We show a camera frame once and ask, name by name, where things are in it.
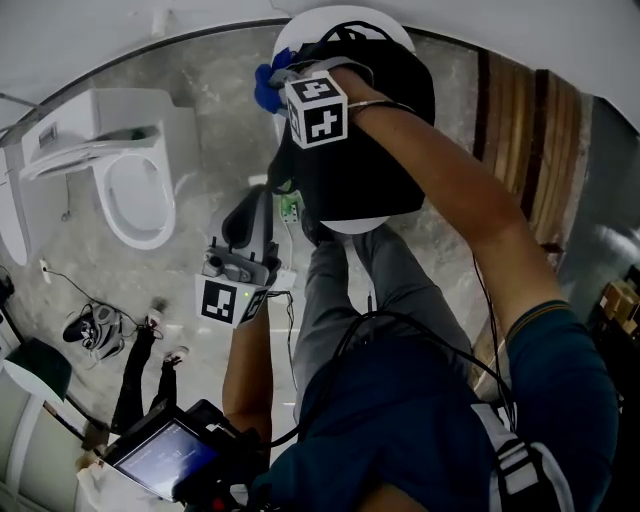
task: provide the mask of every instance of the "cardboard box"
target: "cardboard box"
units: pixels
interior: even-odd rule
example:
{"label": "cardboard box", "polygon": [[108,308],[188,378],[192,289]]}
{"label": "cardboard box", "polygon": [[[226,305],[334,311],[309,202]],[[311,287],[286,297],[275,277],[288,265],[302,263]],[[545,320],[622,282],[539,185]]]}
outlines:
{"label": "cardboard box", "polygon": [[640,296],[624,281],[613,281],[607,285],[600,306],[605,316],[615,320],[627,334],[637,329]]}

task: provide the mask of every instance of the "gray pants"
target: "gray pants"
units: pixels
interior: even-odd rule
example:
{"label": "gray pants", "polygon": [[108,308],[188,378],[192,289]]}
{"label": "gray pants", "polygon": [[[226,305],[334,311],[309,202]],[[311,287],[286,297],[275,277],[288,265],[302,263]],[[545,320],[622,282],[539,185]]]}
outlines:
{"label": "gray pants", "polygon": [[[353,237],[362,265],[371,276],[379,310],[408,315],[427,326],[450,345],[471,353],[469,338],[456,321],[442,291],[422,270],[407,244],[389,226]],[[347,294],[349,266],[339,242],[322,242],[311,256],[305,295],[307,303],[293,355],[298,385],[295,417],[304,392],[320,368],[331,360],[336,347],[359,313]],[[415,336],[411,326],[391,318],[369,320],[349,345],[358,344],[375,324],[375,337]],[[469,362],[443,347],[452,368],[467,382]]]}

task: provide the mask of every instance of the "marble floor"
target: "marble floor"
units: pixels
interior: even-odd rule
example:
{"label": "marble floor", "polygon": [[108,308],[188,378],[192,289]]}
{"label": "marble floor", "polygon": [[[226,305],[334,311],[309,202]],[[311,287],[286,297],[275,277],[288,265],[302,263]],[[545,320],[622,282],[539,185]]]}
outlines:
{"label": "marble floor", "polygon": [[[69,220],[43,249],[52,270],[62,272],[97,299],[141,320],[153,297],[168,300],[164,340],[156,342],[143,377],[148,406],[155,394],[164,353],[177,345],[191,349],[178,368],[178,402],[190,407],[200,398],[220,404],[231,332],[203,324],[195,316],[194,274],[201,269],[211,213],[229,192],[266,173],[277,142],[271,115],[253,99],[256,66],[268,62],[280,26],[209,35],[165,46],[114,65],[74,86],[55,103],[90,87],[149,87],[167,90],[176,105],[195,109],[202,152],[202,172],[178,208],[176,230],[161,248],[143,252],[124,245],[108,227],[93,175],[69,176]],[[475,128],[477,59],[475,52],[424,37],[414,37],[417,54],[429,67],[436,92],[436,126],[467,150]],[[486,318],[486,304],[474,274],[471,254],[462,239],[429,204],[420,212],[393,218],[391,225],[406,239],[424,270],[441,286],[456,317],[474,340]],[[298,272],[293,290],[296,322],[304,307],[304,282],[313,247],[293,226]],[[289,241],[275,218],[275,240],[288,262]],[[352,248],[349,293],[365,310],[370,281]],[[87,412],[109,422],[121,375],[133,339],[118,357],[93,366],[79,345],[66,344],[61,328],[67,315],[86,298],[62,278],[45,283],[37,258],[18,267],[0,244],[0,263],[11,271],[17,292],[9,312],[25,336],[56,346],[74,369],[70,394]],[[285,307],[270,305],[275,377],[274,435],[293,426],[295,390],[286,350]]]}

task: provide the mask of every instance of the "wire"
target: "wire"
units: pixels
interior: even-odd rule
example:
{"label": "wire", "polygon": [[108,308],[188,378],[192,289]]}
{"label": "wire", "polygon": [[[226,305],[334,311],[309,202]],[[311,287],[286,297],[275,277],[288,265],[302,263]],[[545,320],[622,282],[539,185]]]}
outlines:
{"label": "wire", "polygon": [[53,274],[54,276],[59,276],[59,277],[62,277],[64,279],[66,279],[71,284],[71,286],[73,286],[76,290],[78,290],[82,295],[84,295],[90,301],[95,302],[97,304],[101,304],[103,306],[108,306],[111,309],[113,309],[114,311],[116,311],[117,313],[120,313],[121,315],[126,316],[133,323],[133,325],[135,325],[135,328],[134,328],[134,330],[133,330],[133,332],[131,334],[129,334],[129,335],[124,335],[123,334],[122,335],[123,338],[131,338],[131,336],[133,336],[138,331],[138,329],[141,329],[141,328],[144,327],[144,324],[139,324],[138,322],[136,322],[133,319],[133,317],[131,315],[129,315],[126,311],[123,311],[120,308],[116,308],[115,306],[112,306],[108,302],[104,302],[102,300],[98,300],[98,299],[93,298],[91,295],[89,295],[87,292],[85,292],[82,288],[80,288],[76,283],[74,283],[69,277],[67,277],[66,275],[62,274],[61,272],[55,272],[53,270],[50,270],[50,269],[44,268],[44,267],[42,268],[42,271],[46,272],[47,274]]}
{"label": "wire", "polygon": [[293,372],[293,355],[291,352],[291,332],[293,331],[293,323],[295,322],[295,315],[293,313],[293,296],[291,292],[269,292],[267,298],[280,297],[286,295],[289,299],[287,304],[287,315],[289,316],[289,333],[287,334],[287,352],[289,354],[289,367],[291,368],[291,378],[293,379],[293,387],[298,391],[298,383],[296,382],[296,376]]}
{"label": "wire", "polygon": [[[498,359],[498,325],[496,323],[496,317],[493,312],[493,301],[491,300],[491,297],[489,296],[489,292],[487,291],[487,288],[484,285],[484,281],[482,280],[482,277],[480,275],[480,270],[478,269],[478,262],[476,261],[475,256],[473,257],[473,268],[476,271],[476,276],[478,276],[478,281],[480,281],[482,292],[484,293],[484,297],[487,300],[487,307],[489,309],[489,325],[491,327],[491,337],[493,338],[493,352],[494,352],[494,357],[496,362],[496,373],[500,377],[500,379],[502,379],[502,371],[500,370],[500,361]],[[505,412],[507,413],[509,423],[515,429],[515,423],[516,423],[515,410],[513,409],[512,406],[510,406],[507,403],[507,400],[505,399],[505,396],[500,386],[498,386],[498,394],[500,395],[500,399],[504,404]]]}
{"label": "wire", "polygon": [[420,334],[424,335],[428,340],[433,341],[434,343],[437,343],[438,345],[441,345],[443,347],[446,347],[457,356],[462,357],[463,359],[466,359],[467,361],[475,364],[476,366],[484,370],[496,380],[496,382],[498,383],[498,386],[502,388],[502,391],[505,397],[507,398],[507,400],[509,401],[509,403],[513,404],[513,397],[511,395],[511,390],[509,389],[509,386],[507,386],[507,384],[502,380],[502,378],[496,372],[494,372],[491,368],[489,368],[483,362],[477,360],[472,355],[469,355],[466,352],[449,345],[449,343],[444,341],[440,336],[434,333],[431,329],[429,329],[428,327],[426,327],[425,325],[411,318],[408,315],[403,315],[401,313],[396,313],[393,311],[372,311],[370,313],[365,313],[363,315],[360,315],[358,318],[356,318],[351,323],[347,331],[345,332],[344,336],[340,340],[340,343],[336,347],[333,357],[329,363],[331,365],[330,372],[327,375],[327,379],[325,381],[325,386],[323,388],[322,394],[320,395],[320,398],[317,399],[315,403],[311,406],[311,409],[305,415],[305,417],[301,418],[300,423],[298,423],[298,425],[295,428],[290,430],[288,433],[286,433],[282,437],[270,443],[265,443],[260,445],[260,449],[275,448],[276,446],[280,446],[286,443],[287,441],[289,441],[290,439],[293,439],[293,437],[295,437],[298,434],[304,435],[306,429],[310,426],[313,420],[318,416],[318,413],[322,409],[324,402],[327,400],[327,397],[329,396],[329,392],[331,391],[333,381],[339,369],[339,361],[342,355],[345,353],[354,334],[364,322],[371,320],[372,318],[377,318],[381,316],[388,316],[391,318],[395,318],[396,320],[400,320],[408,324],[409,326],[416,329]]}

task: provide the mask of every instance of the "blue shirt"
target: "blue shirt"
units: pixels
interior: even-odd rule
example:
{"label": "blue shirt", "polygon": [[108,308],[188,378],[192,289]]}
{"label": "blue shirt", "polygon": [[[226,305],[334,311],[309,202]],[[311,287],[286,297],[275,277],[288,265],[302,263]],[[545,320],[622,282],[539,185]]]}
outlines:
{"label": "blue shirt", "polygon": [[[596,510],[611,479],[617,437],[613,385],[564,302],[529,311],[507,337],[518,435],[558,461],[577,511]],[[302,417],[330,364],[305,393]],[[471,409],[478,398],[441,350],[419,338],[376,340],[344,356],[304,441],[253,489],[295,510],[353,510],[372,482],[402,489],[430,512],[486,511],[494,451]]]}

